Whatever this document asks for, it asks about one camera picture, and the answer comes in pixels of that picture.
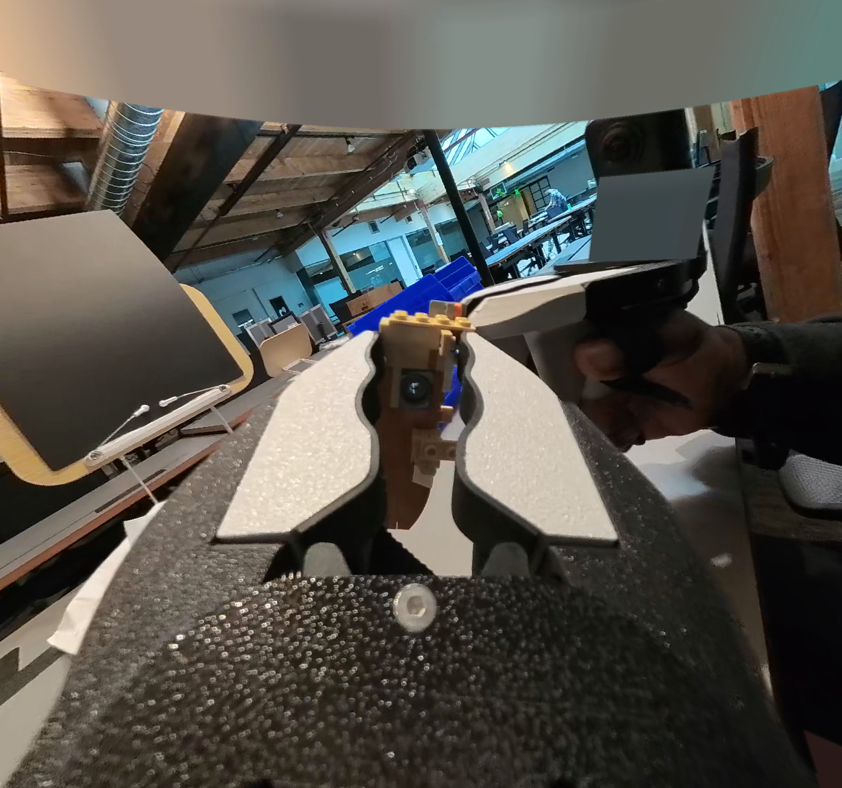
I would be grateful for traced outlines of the wooden pillar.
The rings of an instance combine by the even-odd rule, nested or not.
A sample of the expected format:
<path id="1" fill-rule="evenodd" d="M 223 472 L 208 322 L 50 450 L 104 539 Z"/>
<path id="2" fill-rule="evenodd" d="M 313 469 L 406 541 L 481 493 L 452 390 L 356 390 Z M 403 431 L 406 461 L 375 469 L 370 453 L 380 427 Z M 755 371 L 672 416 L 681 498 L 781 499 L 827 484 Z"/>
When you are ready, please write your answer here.
<path id="1" fill-rule="evenodd" d="M 839 313 L 840 249 L 819 88 L 730 102 L 739 132 L 757 129 L 771 179 L 753 204 L 753 244 L 770 319 Z"/>

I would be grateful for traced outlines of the black board with wooden rim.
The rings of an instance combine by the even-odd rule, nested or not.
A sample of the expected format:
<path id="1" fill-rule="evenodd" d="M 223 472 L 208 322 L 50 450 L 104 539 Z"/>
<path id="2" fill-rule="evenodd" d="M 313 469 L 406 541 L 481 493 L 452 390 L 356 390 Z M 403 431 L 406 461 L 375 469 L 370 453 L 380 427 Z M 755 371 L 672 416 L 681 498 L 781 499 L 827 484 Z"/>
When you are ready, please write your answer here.
<path id="1" fill-rule="evenodd" d="M 141 405 L 253 378 L 205 295 L 180 284 L 108 210 L 2 224 L 1 456 L 32 485 L 82 463 Z"/>

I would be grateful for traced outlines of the brown storage carton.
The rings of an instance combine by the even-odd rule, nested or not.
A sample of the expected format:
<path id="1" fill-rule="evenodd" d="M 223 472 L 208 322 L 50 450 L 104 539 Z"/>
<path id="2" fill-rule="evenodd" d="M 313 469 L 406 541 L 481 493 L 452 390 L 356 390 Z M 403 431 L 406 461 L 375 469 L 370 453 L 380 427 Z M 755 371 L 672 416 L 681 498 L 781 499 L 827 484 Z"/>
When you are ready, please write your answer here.
<path id="1" fill-rule="evenodd" d="M 350 319 L 354 320 L 370 313 L 374 308 L 384 304 L 402 291 L 403 285 L 399 280 L 397 280 L 386 285 L 372 288 L 369 291 L 351 298 L 346 304 Z"/>

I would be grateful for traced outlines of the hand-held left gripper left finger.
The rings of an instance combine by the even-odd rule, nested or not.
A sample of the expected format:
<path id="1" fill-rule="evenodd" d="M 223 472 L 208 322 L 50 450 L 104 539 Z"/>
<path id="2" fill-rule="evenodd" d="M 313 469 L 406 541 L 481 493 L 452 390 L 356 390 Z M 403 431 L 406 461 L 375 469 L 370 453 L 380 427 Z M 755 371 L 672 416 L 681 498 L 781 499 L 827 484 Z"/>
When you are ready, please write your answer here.
<path id="1" fill-rule="evenodd" d="M 375 385 L 377 340 L 363 332 L 282 391 L 217 541 L 288 541 L 375 483 L 380 449 L 364 394 Z"/>

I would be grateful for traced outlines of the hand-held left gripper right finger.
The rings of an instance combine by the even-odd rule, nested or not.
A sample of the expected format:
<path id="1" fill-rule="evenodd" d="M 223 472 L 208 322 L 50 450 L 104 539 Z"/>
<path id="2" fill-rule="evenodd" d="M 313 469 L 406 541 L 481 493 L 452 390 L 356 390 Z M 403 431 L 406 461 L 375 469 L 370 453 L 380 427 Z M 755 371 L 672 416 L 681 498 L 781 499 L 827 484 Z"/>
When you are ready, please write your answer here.
<path id="1" fill-rule="evenodd" d="M 618 533 L 567 409 L 530 370 L 468 332 L 452 514 L 476 548 L 613 547 Z"/>

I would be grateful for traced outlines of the black office chair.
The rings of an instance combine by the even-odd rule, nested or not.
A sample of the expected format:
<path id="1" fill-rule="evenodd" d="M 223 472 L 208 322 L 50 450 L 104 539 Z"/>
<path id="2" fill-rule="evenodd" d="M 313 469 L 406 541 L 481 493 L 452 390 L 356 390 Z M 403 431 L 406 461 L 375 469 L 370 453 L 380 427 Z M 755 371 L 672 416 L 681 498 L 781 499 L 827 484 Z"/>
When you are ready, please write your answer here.
<path id="1" fill-rule="evenodd" d="M 753 203 L 771 178 L 772 160 L 759 154 L 757 127 L 720 141 L 720 160 L 714 167 L 710 203 L 715 212 L 707 236 L 717 279 L 721 312 L 727 324 L 742 321 L 739 288 L 746 265 Z"/>

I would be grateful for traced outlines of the large silver spiral duct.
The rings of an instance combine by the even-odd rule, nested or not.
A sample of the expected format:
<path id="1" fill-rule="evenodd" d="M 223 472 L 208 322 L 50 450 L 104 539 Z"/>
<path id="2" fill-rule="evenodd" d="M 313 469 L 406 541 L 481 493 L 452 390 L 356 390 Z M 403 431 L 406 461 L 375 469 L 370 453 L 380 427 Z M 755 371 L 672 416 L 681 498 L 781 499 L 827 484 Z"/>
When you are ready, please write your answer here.
<path id="1" fill-rule="evenodd" d="M 124 213 L 162 116 L 162 108 L 110 101 L 89 181 L 88 211 Z"/>

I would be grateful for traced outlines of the orange tan brick model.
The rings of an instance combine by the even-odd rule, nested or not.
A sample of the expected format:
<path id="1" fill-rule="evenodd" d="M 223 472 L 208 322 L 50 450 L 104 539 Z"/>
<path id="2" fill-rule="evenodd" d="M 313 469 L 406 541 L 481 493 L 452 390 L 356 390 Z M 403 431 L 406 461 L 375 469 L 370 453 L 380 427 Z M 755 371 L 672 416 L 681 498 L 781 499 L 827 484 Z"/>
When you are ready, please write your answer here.
<path id="1" fill-rule="evenodd" d="M 454 414 L 455 409 L 445 427 L 452 422 Z M 395 438 L 381 436 L 376 431 L 385 482 L 387 528 L 412 527 L 425 508 L 440 464 L 455 458 L 456 443 L 443 437 L 445 427 L 439 433 L 412 431 Z"/>

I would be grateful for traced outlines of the person's right hand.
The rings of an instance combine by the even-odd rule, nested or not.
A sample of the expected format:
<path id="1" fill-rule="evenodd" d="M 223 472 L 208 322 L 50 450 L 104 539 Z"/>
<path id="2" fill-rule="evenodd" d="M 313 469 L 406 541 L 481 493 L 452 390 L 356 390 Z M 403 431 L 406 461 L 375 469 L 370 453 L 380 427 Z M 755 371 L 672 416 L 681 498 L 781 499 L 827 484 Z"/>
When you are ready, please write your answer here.
<path id="1" fill-rule="evenodd" d="M 661 337 L 664 358 L 646 377 L 682 394 L 689 407 L 618 390 L 580 402 L 584 415 L 622 452 L 713 427 L 749 374 L 745 347 L 730 327 L 711 326 L 683 310 L 669 319 Z"/>

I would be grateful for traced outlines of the background wooden table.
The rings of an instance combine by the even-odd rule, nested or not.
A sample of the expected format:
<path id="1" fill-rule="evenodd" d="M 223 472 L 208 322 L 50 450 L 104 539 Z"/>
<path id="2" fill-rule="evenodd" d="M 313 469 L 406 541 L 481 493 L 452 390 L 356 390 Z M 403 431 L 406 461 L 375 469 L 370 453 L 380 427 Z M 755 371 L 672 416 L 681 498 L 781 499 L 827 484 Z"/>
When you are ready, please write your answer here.
<path id="1" fill-rule="evenodd" d="M 64 501 L 51 515 L 35 521 L 30 510 L 24 511 L 25 526 L 2 542 L 1 588 L 16 583 L 141 499 L 161 495 L 167 484 L 193 469 L 224 440 L 226 433 L 221 425 L 211 425 L 210 421 L 209 415 L 202 416 L 198 425 L 187 428 L 185 437 L 132 470 L 89 487 L 72 501 L 64 492 L 66 486 L 59 487 Z"/>

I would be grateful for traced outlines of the stack of blue plastic bins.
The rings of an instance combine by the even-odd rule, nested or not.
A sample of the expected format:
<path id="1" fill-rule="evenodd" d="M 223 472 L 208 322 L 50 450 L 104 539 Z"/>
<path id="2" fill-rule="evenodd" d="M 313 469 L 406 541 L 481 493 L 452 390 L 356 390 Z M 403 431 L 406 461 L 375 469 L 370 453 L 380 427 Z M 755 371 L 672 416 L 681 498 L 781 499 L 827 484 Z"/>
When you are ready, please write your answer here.
<path id="1" fill-rule="evenodd" d="M 439 433 L 450 422 L 461 391 L 460 343 L 471 330 L 467 316 L 453 318 L 452 304 L 479 288 L 477 270 L 460 258 L 351 323 L 349 344 L 374 365 L 364 404 L 379 435 Z"/>

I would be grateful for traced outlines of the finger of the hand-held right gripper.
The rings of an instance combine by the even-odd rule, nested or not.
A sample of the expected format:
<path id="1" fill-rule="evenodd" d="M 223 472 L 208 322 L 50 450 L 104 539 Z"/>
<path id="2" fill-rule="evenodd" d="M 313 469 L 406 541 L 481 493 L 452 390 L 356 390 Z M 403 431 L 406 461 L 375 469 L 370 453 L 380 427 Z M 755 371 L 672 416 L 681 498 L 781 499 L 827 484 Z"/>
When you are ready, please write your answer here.
<path id="1" fill-rule="evenodd" d="M 580 276 L 533 277 L 485 288 L 464 298 L 463 316 L 521 316 L 548 310 L 586 315 L 586 288 Z"/>
<path id="2" fill-rule="evenodd" d="M 546 309 L 521 316 L 473 316 L 472 326 L 488 340 L 523 336 L 532 332 L 554 330 L 576 324 L 584 316 L 562 315 Z"/>

